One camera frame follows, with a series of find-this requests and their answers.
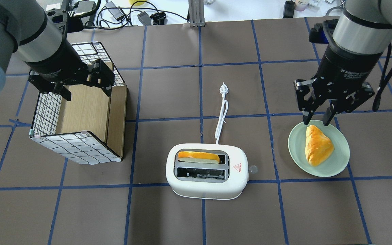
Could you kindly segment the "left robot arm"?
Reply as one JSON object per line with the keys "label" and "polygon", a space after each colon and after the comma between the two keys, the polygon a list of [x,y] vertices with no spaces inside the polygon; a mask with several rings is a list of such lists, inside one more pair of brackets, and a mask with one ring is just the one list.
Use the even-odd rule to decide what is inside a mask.
{"label": "left robot arm", "polygon": [[101,88],[107,96],[115,84],[113,71],[98,59],[87,65],[67,41],[67,33],[81,31],[81,19],[97,9],[75,13],[45,11],[35,0],[0,0],[0,92],[13,53],[31,68],[29,82],[40,93],[71,100],[67,85]]}

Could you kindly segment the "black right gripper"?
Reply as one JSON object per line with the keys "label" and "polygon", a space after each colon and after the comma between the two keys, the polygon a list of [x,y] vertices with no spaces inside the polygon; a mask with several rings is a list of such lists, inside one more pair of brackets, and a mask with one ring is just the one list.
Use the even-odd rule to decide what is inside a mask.
{"label": "black right gripper", "polygon": [[294,81],[298,109],[303,113],[303,123],[308,125],[316,110],[330,101],[322,122],[328,126],[342,113],[351,113],[374,94],[366,82],[382,53],[353,54],[340,47],[328,46],[317,73],[311,80]]}

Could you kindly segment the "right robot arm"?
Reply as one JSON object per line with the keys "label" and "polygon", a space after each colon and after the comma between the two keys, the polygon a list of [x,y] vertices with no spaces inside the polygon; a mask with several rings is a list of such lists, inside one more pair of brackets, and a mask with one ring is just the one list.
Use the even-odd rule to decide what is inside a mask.
{"label": "right robot arm", "polygon": [[294,81],[298,109],[309,124],[316,110],[330,100],[323,124],[338,114],[351,113],[371,97],[377,111],[381,95],[392,77],[386,60],[377,91],[366,82],[386,51],[391,55],[392,0],[348,0],[339,19],[326,20],[311,29],[311,43],[327,43],[316,74]]}

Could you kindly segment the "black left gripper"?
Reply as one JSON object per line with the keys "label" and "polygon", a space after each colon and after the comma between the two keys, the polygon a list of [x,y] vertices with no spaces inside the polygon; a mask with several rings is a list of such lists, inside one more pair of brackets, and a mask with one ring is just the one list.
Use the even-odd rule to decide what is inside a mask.
{"label": "black left gripper", "polygon": [[87,85],[100,88],[106,96],[112,94],[115,74],[109,63],[101,59],[90,65],[84,63],[70,43],[61,43],[58,50],[49,58],[31,63],[28,82],[42,94],[55,94],[71,101],[68,85]]}

